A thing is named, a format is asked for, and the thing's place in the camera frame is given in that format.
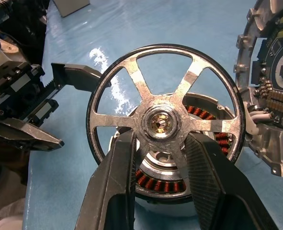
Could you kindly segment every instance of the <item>copper coil winding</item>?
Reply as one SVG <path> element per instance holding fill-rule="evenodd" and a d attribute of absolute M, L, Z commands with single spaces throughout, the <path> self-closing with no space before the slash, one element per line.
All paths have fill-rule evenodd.
<path fill-rule="evenodd" d="M 209 115 L 209 113 L 208 113 L 207 111 L 203 111 L 203 112 L 201 112 L 201 114 L 199 115 L 199 117 L 202 118 L 202 119 L 205 119 L 205 118 L 208 117 L 208 115 Z"/>
<path fill-rule="evenodd" d="M 155 185 L 155 187 L 154 187 L 154 190 L 155 190 L 155 191 L 159 191 L 159 190 L 160 190 L 160 186 L 161 186 L 161 181 L 157 181 L 157 182 L 156 182 L 156 185 Z"/>
<path fill-rule="evenodd" d="M 147 180 L 147 177 L 145 175 L 143 175 L 142 177 L 140 177 L 138 179 L 138 184 L 142 185 L 145 181 Z"/>
<path fill-rule="evenodd" d="M 202 112 L 202 109 L 196 108 L 193 114 L 198 116 L 198 115 L 200 115 L 201 112 Z"/>
<path fill-rule="evenodd" d="M 191 114 L 193 111 L 194 111 L 194 107 L 193 107 L 193 106 L 188 106 L 188 107 L 187 107 L 187 112 L 188 112 L 189 114 Z"/>
<path fill-rule="evenodd" d="M 136 172 L 136 178 L 138 179 L 142 175 L 142 171 L 140 169 Z"/>
<path fill-rule="evenodd" d="M 175 183 L 174 183 L 174 191 L 175 191 L 175 192 L 178 192 L 179 189 L 180 189 L 180 188 L 179 188 L 179 183 L 175 182 Z"/>
<path fill-rule="evenodd" d="M 215 120 L 215 117 L 210 114 L 207 118 L 205 118 L 205 120 Z"/>
<path fill-rule="evenodd" d="M 165 182 L 164 191 L 169 192 L 169 182 Z"/>
<path fill-rule="evenodd" d="M 146 183 L 146 188 L 147 189 L 152 189 L 153 183 L 154 183 L 154 179 L 150 178 L 148 180 L 148 182 Z"/>
<path fill-rule="evenodd" d="M 227 155 L 228 154 L 228 147 L 222 147 L 222 152 Z"/>
<path fill-rule="evenodd" d="M 226 145 L 229 146 L 229 140 L 228 139 L 221 139 L 221 140 L 217 140 L 218 144 L 221 146 Z"/>
<path fill-rule="evenodd" d="M 228 134 L 227 133 L 215 133 L 215 137 L 216 139 L 224 139 L 224 138 L 228 138 Z"/>
<path fill-rule="evenodd" d="M 183 191 L 185 191 L 185 190 L 186 190 L 186 184 L 185 184 L 185 182 L 182 181 L 181 184 L 182 184 L 182 186 L 183 186 Z"/>

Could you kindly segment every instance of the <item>wheel hub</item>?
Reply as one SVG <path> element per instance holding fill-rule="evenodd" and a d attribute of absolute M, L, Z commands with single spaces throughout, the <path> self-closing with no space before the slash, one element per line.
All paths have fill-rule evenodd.
<path fill-rule="evenodd" d="M 178 128 L 178 116 L 167 105 L 152 107 L 143 118 L 143 130 L 151 139 L 167 140 L 177 132 Z"/>

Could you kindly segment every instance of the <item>wheel spoke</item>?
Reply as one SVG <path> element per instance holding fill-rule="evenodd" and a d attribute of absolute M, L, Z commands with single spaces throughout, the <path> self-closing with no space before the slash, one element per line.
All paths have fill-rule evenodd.
<path fill-rule="evenodd" d="M 190 192 L 190 186 L 189 186 L 189 178 L 188 178 L 187 160 L 184 157 L 179 146 L 172 148 L 171 155 L 172 155 L 173 160 L 176 164 L 176 167 L 180 171 L 182 179 L 184 180 L 184 182 L 186 184 L 186 190 L 188 190 L 187 192 L 189 193 Z"/>
<path fill-rule="evenodd" d="M 184 96 L 192 87 L 194 82 L 197 80 L 201 72 L 207 67 L 206 61 L 200 57 L 193 56 L 192 64 L 189 66 L 185 76 L 181 80 L 179 86 L 173 94 L 173 100 L 177 102 L 182 102 Z"/>
<path fill-rule="evenodd" d="M 90 117 L 90 125 L 92 127 L 99 126 L 119 126 L 134 128 L 136 119 L 131 116 L 113 116 L 105 114 L 97 114 L 93 112 Z"/>
<path fill-rule="evenodd" d="M 231 133 L 238 137 L 240 122 L 238 117 L 232 120 L 195 120 L 190 118 L 187 128 L 189 131 Z"/>
<path fill-rule="evenodd" d="M 138 67 L 136 58 L 131 58 L 124 63 L 123 67 L 127 70 L 133 83 L 135 84 L 141 99 L 146 99 L 152 96 L 150 89 Z"/>

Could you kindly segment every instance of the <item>wire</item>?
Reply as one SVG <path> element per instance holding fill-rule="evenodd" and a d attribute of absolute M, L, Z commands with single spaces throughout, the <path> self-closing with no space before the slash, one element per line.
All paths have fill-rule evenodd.
<path fill-rule="evenodd" d="M 271 119 L 270 114 L 256 114 L 251 116 L 252 121 L 263 121 L 263 120 L 269 120 Z"/>
<path fill-rule="evenodd" d="M 265 114 L 265 113 L 267 113 L 267 112 L 265 112 L 265 111 L 253 111 L 253 112 L 250 113 L 250 116 L 253 116 L 253 115 L 256 115 L 256 114 Z"/>

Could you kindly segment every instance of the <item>workbench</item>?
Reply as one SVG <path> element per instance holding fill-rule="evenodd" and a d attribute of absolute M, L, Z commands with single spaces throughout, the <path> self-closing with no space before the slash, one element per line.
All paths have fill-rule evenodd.
<path fill-rule="evenodd" d="M 234 78 L 237 36 L 254 0 L 91 0 L 91 4 L 61 18 L 50 2 L 43 58 L 44 84 L 52 80 L 51 62 L 88 65 L 104 72 L 125 53 L 141 46 L 174 43 L 198 49 Z M 148 57 L 140 63 L 153 93 L 173 92 L 187 70 L 182 57 Z M 191 91 L 212 96 L 232 108 L 219 79 L 204 72 Z M 104 92 L 101 112 L 127 115 L 140 98 L 131 81 L 119 74 Z M 23 229 L 74 230 L 88 181 L 97 167 L 85 128 L 89 92 L 66 86 L 54 98 L 59 108 L 42 129 L 62 139 L 53 152 L 32 152 Z M 99 131 L 107 151 L 114 128 Z M 244 149 L 237 167 L 248 177 L 274 221 L 283 230 L 283 178 Z M 136 205 L 135 230 L 199 229 L 197 217 L 170 218 Z"/>

